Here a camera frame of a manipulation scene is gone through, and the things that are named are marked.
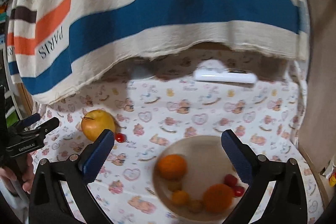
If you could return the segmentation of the red cherry tomato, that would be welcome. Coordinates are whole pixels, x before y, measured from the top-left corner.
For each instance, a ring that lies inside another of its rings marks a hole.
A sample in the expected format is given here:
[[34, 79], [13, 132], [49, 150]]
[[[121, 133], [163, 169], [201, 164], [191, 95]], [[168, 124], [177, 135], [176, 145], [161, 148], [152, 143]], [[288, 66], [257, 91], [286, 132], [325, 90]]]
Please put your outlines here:
[[233, 188], [234, 186], [236, 186], [238, 184], [238, 179], [232, 174], [227, 174], [224, 177], [224, 184]]
[[245, 188], [240, 185], [235, 185], [232, 187], [233, 193], [235, 197], [242, 197], [245, 193]]
[[115, 133], [114, 135], [114, 139], [118, 142], [118, 143], [124, 143], [126, 142], [126, 135], [122, 134], [122, 133]]

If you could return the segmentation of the yellow cherry tomato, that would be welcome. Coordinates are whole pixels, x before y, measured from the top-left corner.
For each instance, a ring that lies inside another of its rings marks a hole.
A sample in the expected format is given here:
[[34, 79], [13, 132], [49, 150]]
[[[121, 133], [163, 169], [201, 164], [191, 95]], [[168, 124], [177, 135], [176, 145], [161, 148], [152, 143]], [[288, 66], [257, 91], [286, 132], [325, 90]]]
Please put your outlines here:
[[188, 204], [188, 211], [194, 214], [201, 213], [203, 210], [203, 204], [199, 200], [191, 200]]
[[190, 196], [184, 190], [177, 190], [171, 194], [171, 202], [175, 206], [186, 206], [190, 201]]

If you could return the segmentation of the brown longan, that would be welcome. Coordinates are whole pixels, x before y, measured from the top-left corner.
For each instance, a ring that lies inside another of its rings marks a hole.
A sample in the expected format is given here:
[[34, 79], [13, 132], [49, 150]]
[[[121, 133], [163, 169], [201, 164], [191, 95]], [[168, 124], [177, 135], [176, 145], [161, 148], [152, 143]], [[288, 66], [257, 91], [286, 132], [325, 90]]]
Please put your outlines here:
[[181, 180], [169, 180], [167, 182], [167, 188], [171, 192], [180, 191], [183, 188], [183, 183]]

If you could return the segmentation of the large orange mandarin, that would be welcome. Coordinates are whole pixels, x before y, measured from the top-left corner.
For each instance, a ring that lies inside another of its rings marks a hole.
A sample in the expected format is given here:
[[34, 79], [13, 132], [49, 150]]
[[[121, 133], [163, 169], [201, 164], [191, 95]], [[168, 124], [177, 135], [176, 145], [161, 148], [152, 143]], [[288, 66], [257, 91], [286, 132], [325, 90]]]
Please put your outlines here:
[[180, 155], [167, 155], [157, 163], [157, 169], [166, 180], [179, 180], [187, 173], [187, 162]]

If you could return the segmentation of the wooden headboard panel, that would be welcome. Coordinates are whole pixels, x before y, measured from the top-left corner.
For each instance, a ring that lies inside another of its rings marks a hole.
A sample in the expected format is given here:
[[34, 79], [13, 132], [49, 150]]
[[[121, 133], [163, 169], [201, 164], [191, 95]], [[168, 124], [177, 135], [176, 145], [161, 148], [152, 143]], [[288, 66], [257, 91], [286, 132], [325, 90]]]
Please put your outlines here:
[[335, 154], [335, 0], [307, 0], [311, 52], [299, 148], [320, 172]]

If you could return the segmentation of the large yellow apple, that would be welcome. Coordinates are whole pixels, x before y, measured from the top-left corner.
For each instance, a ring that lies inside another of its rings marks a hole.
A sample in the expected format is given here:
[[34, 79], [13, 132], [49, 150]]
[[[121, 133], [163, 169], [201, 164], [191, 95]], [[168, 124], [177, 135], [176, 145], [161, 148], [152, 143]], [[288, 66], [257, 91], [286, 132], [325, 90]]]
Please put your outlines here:
[[116, 130], [113, 117], [105, 110], [92, 110], [81, 121], [81, 130], [90, 141], [95, 141], [105, 129]]

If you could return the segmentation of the cream round plate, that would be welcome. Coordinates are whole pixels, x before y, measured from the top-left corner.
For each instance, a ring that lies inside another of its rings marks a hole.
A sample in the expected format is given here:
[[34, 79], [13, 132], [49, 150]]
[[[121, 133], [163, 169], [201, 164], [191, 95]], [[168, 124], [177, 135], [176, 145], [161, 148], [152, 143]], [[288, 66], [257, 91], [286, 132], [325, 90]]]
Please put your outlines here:
[[[201, 200], [203, 193], [209, 187], [223, 182], [227, 174], [235, 176], [238, 179], [238, 185], [244, 189], [248, 188], [248, 185], [242, 182], [234, 170], [222, 148], [219, 136], [198, 135], [183, 138], [165, 148], [158, 160], [167, 155], [179, 155], [185, 159], [187, 173], [181, 179], [182, 189], [189, 194], [192, 200]], [[219, 214], [208, 213], [205, 210], [193, 213], [186, 207], [177, 207], [171, 201], [168, 181], [159, 174], [158, 163], [159, 161], [155, 162], [152, 176], [154, 192], [161, 203], [185, 223], [222, 223], [240, 201], [239, 197], [234, 197], [231, 206]]]

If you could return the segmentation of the striped Paris blanket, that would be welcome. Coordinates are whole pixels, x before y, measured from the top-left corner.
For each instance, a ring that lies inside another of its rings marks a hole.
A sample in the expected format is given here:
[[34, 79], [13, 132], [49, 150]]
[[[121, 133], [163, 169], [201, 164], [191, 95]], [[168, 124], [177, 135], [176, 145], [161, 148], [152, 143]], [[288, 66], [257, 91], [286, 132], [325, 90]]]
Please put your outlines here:
[[14, 83], [52, 104], [117, 63], [221, 43], [288, 60], [309, 57], [306, 0], [13, 0]]

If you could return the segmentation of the white remote control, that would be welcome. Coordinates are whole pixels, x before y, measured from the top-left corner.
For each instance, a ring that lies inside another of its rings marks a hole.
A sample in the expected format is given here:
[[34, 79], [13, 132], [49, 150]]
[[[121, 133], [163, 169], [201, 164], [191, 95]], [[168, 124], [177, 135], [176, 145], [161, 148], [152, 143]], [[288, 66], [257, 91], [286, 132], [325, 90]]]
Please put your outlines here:
[[254, 73], [235, 69], [197, 69], [193, 73], [196, 81], [255, 84], [257, 76]]

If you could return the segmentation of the baby bear print sheet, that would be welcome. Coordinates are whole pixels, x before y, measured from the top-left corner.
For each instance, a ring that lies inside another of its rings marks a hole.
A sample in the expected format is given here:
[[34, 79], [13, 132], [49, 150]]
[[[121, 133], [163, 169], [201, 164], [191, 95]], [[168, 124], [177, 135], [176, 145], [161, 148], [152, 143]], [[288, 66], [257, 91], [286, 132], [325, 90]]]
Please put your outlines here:
[[[254, 73], [255, 84], [196, 81], [197, 69]], [[89, 189], [115, 223], [180, 223], [157, 199], [151, 172], [169, 145], [195, 135], [219, 136], [231, 129], [256, 153], [271, 160], [297, 159], [307, 198], [307, 220], [314, 223], [323, 203], [311, 169], [298, 151], [298, 130], [306, 107], [307, 63], [267, 59], [228, 51], [191, 50], [157, 63], [157, 75], [130, 80], [125, 64], [53, 105], [40, 105], [43, 119], [58, 117], [43, 149], [33, 154], [66, 160], [89, 143], [81, 120], [92, 110], [109, 112], [126, 142], [116, 143]]]

